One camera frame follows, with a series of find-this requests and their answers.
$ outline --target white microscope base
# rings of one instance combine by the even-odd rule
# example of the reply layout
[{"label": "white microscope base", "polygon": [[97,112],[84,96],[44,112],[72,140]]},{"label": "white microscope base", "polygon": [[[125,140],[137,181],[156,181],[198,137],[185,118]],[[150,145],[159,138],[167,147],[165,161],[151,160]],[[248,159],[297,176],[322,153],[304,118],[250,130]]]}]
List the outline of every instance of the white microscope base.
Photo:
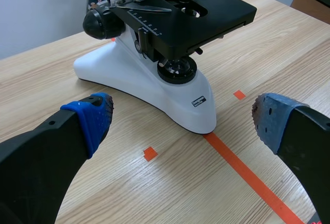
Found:
[{"label": "white microscope base", "polygon": [[167,83],[158,76],[157,62],[139,57],[118,38],[78,58],[74,70],[82,80],[121,90],[150,103],[194,133],[211,133],[217,125],[212,90],[200,71],[186,84]]}]

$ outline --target wood grain surface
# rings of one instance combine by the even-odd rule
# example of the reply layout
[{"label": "wood grain surface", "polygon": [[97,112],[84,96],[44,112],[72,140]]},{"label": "wood grain surface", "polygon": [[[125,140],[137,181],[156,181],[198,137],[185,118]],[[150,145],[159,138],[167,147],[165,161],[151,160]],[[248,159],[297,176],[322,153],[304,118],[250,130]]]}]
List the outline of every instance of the wood grain surface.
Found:
[{"label": "wood grain surface", "polygon": [[[258,8],[255,21],[193,58],[214,92],[217,136],[307,222],[315,210],[257,137],[251,107],[259,94],[277,92],[330,115],[330,26],[274,0],[244,1]],[[106,43],[80,33],[0,61],[0,141],[67,102],[113,96],[108,136],[74,178],[56,224],[283,223],[202,136],[132,96],[77,79],[74,60]],[[147,162],[149,146],[158,156]]]}]

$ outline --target coarse focus knob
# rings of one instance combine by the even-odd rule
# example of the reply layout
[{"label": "coarse focus knob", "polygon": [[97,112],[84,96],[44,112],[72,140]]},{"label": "coarse focus knob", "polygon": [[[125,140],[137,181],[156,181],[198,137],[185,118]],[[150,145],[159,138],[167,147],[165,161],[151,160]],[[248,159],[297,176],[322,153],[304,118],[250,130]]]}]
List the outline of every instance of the coarse focus knob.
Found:
[{"label": "coarse focus knob", "polygon": [[86,34],[99,40],[118,37],[125,31],[125,23],[111,12],[108,3],[88,11],[82,27]]}]

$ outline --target microscope stage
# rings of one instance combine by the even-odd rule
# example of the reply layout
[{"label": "microscope stage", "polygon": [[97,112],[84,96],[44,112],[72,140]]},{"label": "microscope stage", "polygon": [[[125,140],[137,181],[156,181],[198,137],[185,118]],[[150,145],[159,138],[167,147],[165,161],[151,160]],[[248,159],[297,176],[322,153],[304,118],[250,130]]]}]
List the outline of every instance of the microscope stage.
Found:
[{"label": "microscope stage", "polygon": [[257,9],[242,0],[192,0],[190,8],[200,17],[182,11],[176,0],[145,0],[144,6],[171,9],[155,13],[121,8],[111,9],[136,33],[147,32],[151,47],[167,59],[191,54],[198,47],[253,22]]}]

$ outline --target orange tape marker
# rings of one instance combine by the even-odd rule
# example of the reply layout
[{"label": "orange tape marker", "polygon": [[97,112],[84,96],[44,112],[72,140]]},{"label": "orange tape marker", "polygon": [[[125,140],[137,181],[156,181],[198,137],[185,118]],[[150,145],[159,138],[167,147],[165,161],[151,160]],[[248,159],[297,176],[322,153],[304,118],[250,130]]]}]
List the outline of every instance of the orange tape marker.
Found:
[{"label": "orange tape marker", "polygon": [[304,224],[213,132],[203,136],[287,224]]},{"label": "orange tape marker", "polygon": [[154,157],[158,155],[158,153],[152,147],[147,148],[143,152],[146,161],[151,161]]},{"label": "orange tape marker", "polygon": [[243,94],[243,92],[240,91],[240,90],[236,91],[236,92],[234,93],[234,95],[235,95],[236,98],[238,98],[239,100],[242,100],[242,99],[244,99],[244,98],[246,97],[246,95]]}]

